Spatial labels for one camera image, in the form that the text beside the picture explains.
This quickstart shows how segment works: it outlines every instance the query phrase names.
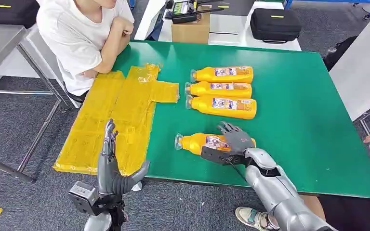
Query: shoe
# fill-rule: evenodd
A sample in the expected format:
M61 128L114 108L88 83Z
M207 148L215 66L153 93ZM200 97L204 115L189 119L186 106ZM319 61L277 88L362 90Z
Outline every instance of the shoe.
M266 218L267 213L262 213L249 207L238 207L235 210L235 215L243 224L254 227L259 231L267 231L260 225L260 220Z

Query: yellow plastic bag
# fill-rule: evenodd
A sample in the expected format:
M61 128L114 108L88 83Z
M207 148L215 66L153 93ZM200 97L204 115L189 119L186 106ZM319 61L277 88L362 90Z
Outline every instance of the yellow plastic bag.
M129 175L145 160L157 102L176 103L178 84L157 81L157 65L132 66L127 78L121 72L99 75L87 94L55 164L56 171L97 173L97 160L106 121L113 118L116 156L120 172Z

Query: orange bottle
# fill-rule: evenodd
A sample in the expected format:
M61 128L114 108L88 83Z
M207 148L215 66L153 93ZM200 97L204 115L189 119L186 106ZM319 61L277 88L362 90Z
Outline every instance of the orange bottle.
M256 100L253 99L210 95L201 97L192 97L188 95L185 103L187 109L193 108L206 114L239 119L253 119L257 109Z
M256 141L253 138L251 140L256 147ZM175 136L176 150L185 149L195 155L200 155L202 153L203 146L225 152L230 151L230 146L225 142L225 138L223 135L195 133L190 136L183 136L178 133Z
M230 97L251 97L251 85L248 83L185 83L185 94L196 96L220 95Z
M207 81L210 83L251 83L253 68L251 66L205 67L191 70L191 82Z

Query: wire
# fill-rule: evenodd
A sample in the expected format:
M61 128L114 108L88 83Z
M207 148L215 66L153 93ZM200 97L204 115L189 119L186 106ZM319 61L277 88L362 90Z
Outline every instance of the wire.
M223 157L219 157L219 159L224 160L227 163L229 163L236 170L236 172L239 174L239 176L242 177L242 179L247 183L245 177L242 175L242 173L239 171L239 169L237 169L236 166L230 160L225 159Z

